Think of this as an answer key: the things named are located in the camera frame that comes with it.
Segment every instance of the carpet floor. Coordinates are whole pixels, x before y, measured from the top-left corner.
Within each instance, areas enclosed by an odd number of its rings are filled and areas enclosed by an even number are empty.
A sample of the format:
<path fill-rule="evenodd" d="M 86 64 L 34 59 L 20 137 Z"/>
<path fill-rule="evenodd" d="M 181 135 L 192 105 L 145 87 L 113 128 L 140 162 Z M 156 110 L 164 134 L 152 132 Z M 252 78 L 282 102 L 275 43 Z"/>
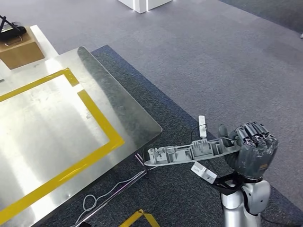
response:
<path fill-rule="evenodd" d="M 303 32 L 301 0 L 220 0 L 297 32 Z"/>
<path fill-rule="evenodd" d="M 109 46 L 93 51 L 118 82 L 135 98 L 162 128 L 162 135 L 150 147 L 159 147 L 190 142 L 190 132 L 197 122 L 157 89 L 131 65 Z M 194 131 L 193 138 L 198 138 Z M 215 138 L 208 133 L 208 138 Z M 207 168 L 216 169 L 220 175 L 231 170 L 221 158 L 204 161 Z M 88 223 L 93 227 L 116 227 L 132 213 L 144 209 L 151 213 L 162 227 L 221 227 L 222 211 L 218 191 L 190 171 L 191 164 L 158 167 L 151 170 L 148 178 L 143 178 L 113 199 L 97 212 Z M 70 199 L 36 227 L 69 227 L 82 212 L 82 201 L 88 194 L 96 197 L 110 190 L 117 182 L 128 179 L 142 166 L 133 156 L 93 182 Z M 303 212 L 281 195 L 274 187 L 264 215 L 267 219 L 282 223 L 303 223 Z M 92 205 L 88 199 L 86 207 Z M 274 227 L 263 221 L 264 227 Z M 134 227 L 150 226 L 144 218 Z"/>

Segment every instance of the wooden box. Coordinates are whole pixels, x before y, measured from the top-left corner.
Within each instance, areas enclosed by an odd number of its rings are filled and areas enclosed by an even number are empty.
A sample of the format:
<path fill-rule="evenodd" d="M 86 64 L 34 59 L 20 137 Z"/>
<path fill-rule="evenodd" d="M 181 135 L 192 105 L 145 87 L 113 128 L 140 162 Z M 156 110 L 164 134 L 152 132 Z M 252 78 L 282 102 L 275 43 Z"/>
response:
<path fill-rule="evenodd" d="M 45 58 L 35 35 L 29 27 L 26 28 L 27 32 L 22 36 L 23 40 L 20 42 L 9 46 L 6 46 L 5 42 L 0 42 L 0 59 L 8 68 L 12 70 Z"/>

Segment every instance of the yellow tape border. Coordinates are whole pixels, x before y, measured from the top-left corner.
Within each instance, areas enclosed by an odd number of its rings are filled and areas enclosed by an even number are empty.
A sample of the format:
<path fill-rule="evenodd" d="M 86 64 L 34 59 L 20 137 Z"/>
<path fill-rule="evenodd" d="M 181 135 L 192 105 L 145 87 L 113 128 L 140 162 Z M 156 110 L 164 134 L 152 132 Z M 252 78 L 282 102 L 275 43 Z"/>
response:
<path fill-rule="evenodd" d="M 142 215 L 144 215 L 151 227 L 160 227 L 152 214 L 145 213 L 142 209 L 134 212 L 119 227 L 130 227 Z"/>
<path fill-rule="evenodd" d="M 48 81 L 64 75 L 73 87 L 79 84 L 79 82 L 70 71 L 66 68 L 60 70 L 49 76 L 43 77 L 18 89 L 11 91 L 0 96 L 0 103 Z M 76 163 L 63 172 L 54 177 L 29 194 L 27 194 L 17 202 L 9 205 L 0 211 L 0 225 L 7 222 L 12 217 L 38 201 L 54 189 L 95 163 L 96 161 L 107 155 L 113 149 L 119 147 L 124 143 L 108 120 L 101 113 L 99 108 L 84 89 L 78 92 L 79 98 L 88 109 L 89 112 L 97 121 L 97 123 L 108 137 L 109 142 L 102 147 L 100 147 L 78 163 Z"/>

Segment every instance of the metal table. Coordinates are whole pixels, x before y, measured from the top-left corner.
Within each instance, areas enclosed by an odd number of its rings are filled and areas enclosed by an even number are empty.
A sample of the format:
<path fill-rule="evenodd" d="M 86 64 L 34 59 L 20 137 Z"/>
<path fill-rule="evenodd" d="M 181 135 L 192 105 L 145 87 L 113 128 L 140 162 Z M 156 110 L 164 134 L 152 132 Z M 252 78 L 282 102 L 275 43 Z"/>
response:
<path fill-rule="evenodd" d="M 5 76 L 0 109 L 4 227 L 32 226 L 162 132 L 84 47 Z"/>

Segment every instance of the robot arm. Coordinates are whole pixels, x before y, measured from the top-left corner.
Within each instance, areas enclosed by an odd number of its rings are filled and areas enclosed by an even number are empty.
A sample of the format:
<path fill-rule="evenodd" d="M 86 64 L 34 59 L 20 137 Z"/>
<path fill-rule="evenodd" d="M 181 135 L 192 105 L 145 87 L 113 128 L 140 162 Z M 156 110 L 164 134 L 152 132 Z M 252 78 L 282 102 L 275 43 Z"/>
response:
<path fill-rule="evenodd" d="M 277 149 L 278 141 L 263 124 L 248 122 L 232 131 L 229 136 L 221 125 L 219 139 L 196 140 L 189 145 L 149 149 L 147 166 L 166 166 L 225 156 L 226 162 L 237 173 L 249 179 L 263 175 Z"/>
<path fill-rule="evenodd" d="M 254 218 L 265 209 L 271 187 L 268 182 L 262 180 L 262 175 L 276 154 L 277 139 L 263 124 L 257 122 L 240 125 L 230 135 L 225 126 L 221 125 L 218 134 L 219 139 L 216 140 L 203 139 L 184 146 L 152 148 L 148 150 L 150 160 L 144 164 L 165 166 L 195 162 L 191 170 L 221 192 L 222 205 L 226 212 L 235 211 L 242 204 Z M 198 162 L 221 156 L 224 156 L 226 162 L 235 171 L 218 177 Z M 233 201 L 233 208 L 230 207 L 230 201 Z"/>

